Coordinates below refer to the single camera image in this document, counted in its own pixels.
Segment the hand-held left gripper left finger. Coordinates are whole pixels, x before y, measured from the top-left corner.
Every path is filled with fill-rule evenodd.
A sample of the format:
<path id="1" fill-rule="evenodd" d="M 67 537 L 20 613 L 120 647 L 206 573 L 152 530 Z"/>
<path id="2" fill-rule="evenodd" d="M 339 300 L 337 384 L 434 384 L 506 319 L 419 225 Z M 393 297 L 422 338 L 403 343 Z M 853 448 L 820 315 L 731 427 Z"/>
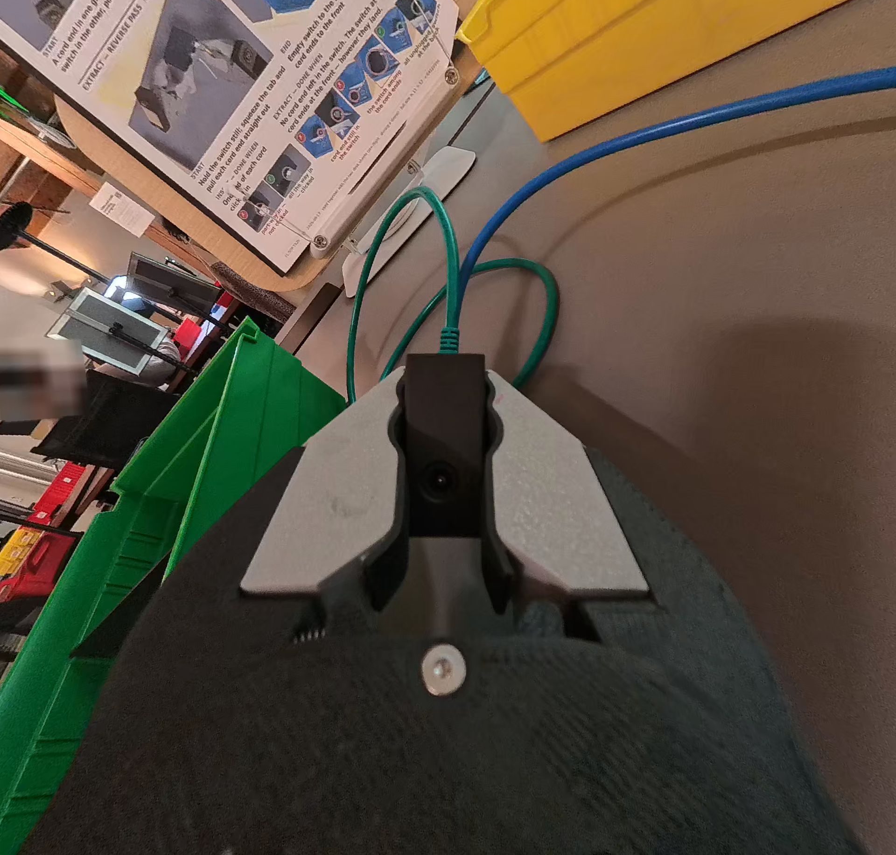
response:
<path id="1" fill-rule="evenodd" d="M 360 581 L 376 611 L 409 569 L 401 370 L 311 436 L 240 582 L 257 598 Z"/>

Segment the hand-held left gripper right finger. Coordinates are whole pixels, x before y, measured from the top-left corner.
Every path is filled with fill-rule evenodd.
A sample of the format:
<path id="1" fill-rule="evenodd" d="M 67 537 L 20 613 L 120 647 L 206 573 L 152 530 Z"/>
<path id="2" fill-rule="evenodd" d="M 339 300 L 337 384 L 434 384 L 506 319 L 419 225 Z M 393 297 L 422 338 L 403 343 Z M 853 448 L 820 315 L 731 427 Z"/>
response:
<path id="1" fill-rule="evenodd" d="M 649 583 L 582 442 L 489 369 L 484 519 L 496 609 L 643 600 Z"/>

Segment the black network switch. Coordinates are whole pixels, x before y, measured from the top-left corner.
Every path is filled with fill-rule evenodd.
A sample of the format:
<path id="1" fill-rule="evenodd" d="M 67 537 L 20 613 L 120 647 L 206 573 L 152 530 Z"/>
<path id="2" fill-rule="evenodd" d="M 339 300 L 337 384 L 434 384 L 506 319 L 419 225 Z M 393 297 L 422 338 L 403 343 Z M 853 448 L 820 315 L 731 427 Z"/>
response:
<path id="1" fill-rule="evenodd" d="M 410 355 L 404 453 L 413 537 L 478 538 L 486 454 L 483 355 Z"/>

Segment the yellow plastic bin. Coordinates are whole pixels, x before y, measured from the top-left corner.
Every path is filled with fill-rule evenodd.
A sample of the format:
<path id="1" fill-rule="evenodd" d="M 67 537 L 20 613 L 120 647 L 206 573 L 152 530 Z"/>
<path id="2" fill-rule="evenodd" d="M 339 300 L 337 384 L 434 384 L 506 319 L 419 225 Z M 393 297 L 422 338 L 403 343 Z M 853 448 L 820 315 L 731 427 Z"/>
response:
<path id="1" fill-rule="evenodd" d="M 849 0 L 478 0 L 457 37 L 541 142 Z"/>

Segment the green plastic bin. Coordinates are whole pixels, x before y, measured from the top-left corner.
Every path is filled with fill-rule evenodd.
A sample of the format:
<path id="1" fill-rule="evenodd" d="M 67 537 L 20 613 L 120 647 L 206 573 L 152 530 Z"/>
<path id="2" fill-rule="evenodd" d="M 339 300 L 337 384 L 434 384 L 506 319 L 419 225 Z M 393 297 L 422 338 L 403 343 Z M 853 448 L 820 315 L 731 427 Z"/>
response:
<path id="1" fill-rule="evenodd" d="M 3 854 L 49 806 L 116 658 L 73 651 L 345 407 L 246 320 L 118 474 L 117 504 L 91 521 L 2 679 Z"/>

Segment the red crate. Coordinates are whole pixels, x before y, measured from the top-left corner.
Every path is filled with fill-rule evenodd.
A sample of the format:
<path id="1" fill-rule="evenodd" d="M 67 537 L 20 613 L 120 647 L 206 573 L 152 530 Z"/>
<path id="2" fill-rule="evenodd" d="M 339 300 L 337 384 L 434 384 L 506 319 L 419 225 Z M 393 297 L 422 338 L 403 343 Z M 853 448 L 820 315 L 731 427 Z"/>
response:
<path id="1" fill-rule="evenodd" d="M 233 302 L 233 296 L 224 292 L 217 303 L 215 303 L 210 313 L 216 319 L 220 320 Z M 193 317 L 185 317 L 180 325 L 174 330 L 173 342 L 177 348 L 180 360 L 184 361 L 198 346 L 200 340 L 213 332 L 216 327 L 206 320 L 196 319 Z"/>

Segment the black angular box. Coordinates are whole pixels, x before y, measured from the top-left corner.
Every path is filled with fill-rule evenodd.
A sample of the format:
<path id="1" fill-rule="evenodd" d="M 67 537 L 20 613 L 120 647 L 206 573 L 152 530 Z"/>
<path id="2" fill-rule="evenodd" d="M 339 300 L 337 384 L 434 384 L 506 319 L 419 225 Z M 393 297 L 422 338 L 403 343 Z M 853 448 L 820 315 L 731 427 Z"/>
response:
<path id="1" fill-rule="evenodd" d="M 84 412 L 57 420 L 30 451 L 80 466 L 123 470 L 174 408 L 178 395 L 92 369 L 86 378 Z"/>

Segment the red toolbox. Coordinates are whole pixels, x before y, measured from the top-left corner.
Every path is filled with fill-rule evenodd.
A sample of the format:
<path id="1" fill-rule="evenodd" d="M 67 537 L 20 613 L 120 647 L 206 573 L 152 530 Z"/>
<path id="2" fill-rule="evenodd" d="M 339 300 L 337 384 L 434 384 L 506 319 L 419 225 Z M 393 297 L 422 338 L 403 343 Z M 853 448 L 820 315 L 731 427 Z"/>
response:
<path id="1" fill-rule="evenodd" d="M 76 547 L 78 534 L 60 525 L 65 505 L 80 493 L 86 466 L 67 462 L 28 510 L 24 521 L 2 538 L 1 603 L 48 596 L 63 564 Z"/>

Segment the grey framed panel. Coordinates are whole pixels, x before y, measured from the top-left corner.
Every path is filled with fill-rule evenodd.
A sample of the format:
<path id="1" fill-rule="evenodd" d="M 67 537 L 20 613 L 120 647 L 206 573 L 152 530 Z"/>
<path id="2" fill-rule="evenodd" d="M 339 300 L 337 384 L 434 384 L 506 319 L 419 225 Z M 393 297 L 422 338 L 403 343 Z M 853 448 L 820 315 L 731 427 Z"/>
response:
<path id="1" fill-rule="evenodd" d="M 147 378 L 151 369 L 164 366 L 166 379 L 178 367 L 179 358 L 162 349 L 167 327 L 88 288 L 77 289 L 65 300 L 45 336 L 74 343 L 95 363 L 134 377 Z"/>

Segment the white document stand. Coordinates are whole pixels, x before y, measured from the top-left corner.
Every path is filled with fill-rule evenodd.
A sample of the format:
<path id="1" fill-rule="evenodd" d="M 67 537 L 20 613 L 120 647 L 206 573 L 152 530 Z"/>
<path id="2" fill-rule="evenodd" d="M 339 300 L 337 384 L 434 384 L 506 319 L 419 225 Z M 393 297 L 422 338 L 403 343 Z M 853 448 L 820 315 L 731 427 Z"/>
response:
<path id="1" fill-rule="evenodd" d="M 433 66 L 415 81 L 406 66 L 388 77 L 376 98 L 362 106 L 358 124 L 319 167 L 315 219 L 299 269 L 298 290 L 309 291 L 340 254 L 342 282 L 349 296 L 357 289 L 361 264 L 373 245 L 375 226 L 400 195 L 427 187 L 447 197 L 475 163 L 475 154 L 455 146 L 432 150 L 435 129 L 472 83 L 479 66 L 461 56 L 443 67 Z"/>

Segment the white label card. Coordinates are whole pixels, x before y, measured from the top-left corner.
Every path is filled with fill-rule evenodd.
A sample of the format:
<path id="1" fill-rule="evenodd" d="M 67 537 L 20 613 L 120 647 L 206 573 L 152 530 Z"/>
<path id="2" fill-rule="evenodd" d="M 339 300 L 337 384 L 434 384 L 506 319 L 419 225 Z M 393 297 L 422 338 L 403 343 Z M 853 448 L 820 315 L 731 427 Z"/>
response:
<path id="1" fill-rule="evenodd" d="M 89 207 L 134 237 L 143 237 L 155 220 L 154 214 L 112 182 L 104 181 L 90 198 Z"/>

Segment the black disc on rod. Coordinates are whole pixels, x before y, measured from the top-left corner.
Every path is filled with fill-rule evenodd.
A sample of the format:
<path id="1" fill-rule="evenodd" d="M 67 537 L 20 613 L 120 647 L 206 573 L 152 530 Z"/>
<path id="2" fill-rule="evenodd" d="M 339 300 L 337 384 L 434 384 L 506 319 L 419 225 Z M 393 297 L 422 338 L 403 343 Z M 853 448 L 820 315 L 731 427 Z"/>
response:
<path id="1" fill-rule="evenodd" d="M 85 274 L 95 276 L 95 272 L 82 262 L 69 257 L 61 250 L 44 243 L 28 232 L 33 213 L 33 207 L 28 202 L 19 201 L 6 206 L 6 210 L 1 214 L 1 250 L 8 250 L 18 243 L 25 243 L 44 251 L 46 254 L 61 260 L 71 267 L 75 267 Z"/>

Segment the wooden shelf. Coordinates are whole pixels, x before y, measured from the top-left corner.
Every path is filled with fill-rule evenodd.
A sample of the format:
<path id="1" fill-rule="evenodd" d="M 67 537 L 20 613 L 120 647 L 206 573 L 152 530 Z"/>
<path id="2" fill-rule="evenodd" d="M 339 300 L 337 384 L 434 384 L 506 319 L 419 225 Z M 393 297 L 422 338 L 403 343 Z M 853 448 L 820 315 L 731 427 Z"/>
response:
<path id="1" fill-rule="evenodd" d="M 1 71 L 2 91 L 26 109 L 36 110 L 39 120 L 49 120 L 57 109 L 49 88 L 6 51 L 1 53 Z M 28 123 L 22 110 L 5 100 L 2 101 L 2 147 L 28 159 L 86 200 L 92 200 L 107 182 L 105 172 L 80 149 L 55 143 Z M 215 262 L 206 250 L 177 239 L 156 216 L 151 218 L 142 237 L 196 272 L 208 274 L 210 263 Z"/>

